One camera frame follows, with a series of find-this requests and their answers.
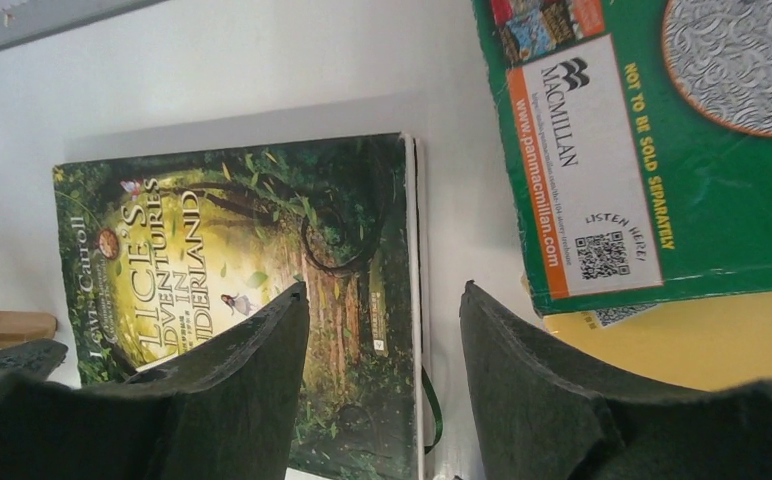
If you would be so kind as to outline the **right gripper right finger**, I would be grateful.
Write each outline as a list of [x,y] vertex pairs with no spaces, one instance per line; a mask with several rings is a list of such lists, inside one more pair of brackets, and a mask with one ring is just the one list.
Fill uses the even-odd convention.
[[490,479],[772,479],[772,380],[705,392],[612,366],[468,282],[460,328]]

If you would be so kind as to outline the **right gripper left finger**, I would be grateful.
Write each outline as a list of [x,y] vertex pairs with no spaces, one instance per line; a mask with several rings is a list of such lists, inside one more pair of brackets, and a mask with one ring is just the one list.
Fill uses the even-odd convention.
[[79,389],[49,380],[64,344],[0,349],[0,479],[282,479],[309,325],[296,282],[186,353]]

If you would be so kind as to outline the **Alice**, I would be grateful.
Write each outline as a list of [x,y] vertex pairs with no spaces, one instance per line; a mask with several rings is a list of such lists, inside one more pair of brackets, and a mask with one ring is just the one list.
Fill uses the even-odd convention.
[[251,324],[301,282],[310,327],[291,468],[422,478],[421,168],[402,132],[54,166],[81,384]]

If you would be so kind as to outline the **wooden book rack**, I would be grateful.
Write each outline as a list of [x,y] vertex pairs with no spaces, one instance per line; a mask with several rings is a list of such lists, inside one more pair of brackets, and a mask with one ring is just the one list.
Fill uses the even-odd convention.
[[49,313],[0,310],[0,348],[53,339],[57,326],[57,319]]

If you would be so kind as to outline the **green Macmillan book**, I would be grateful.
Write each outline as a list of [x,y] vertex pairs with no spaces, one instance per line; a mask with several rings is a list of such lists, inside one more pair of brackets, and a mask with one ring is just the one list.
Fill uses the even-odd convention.
[[539,315],[772,291],[772,1],[473,10]]

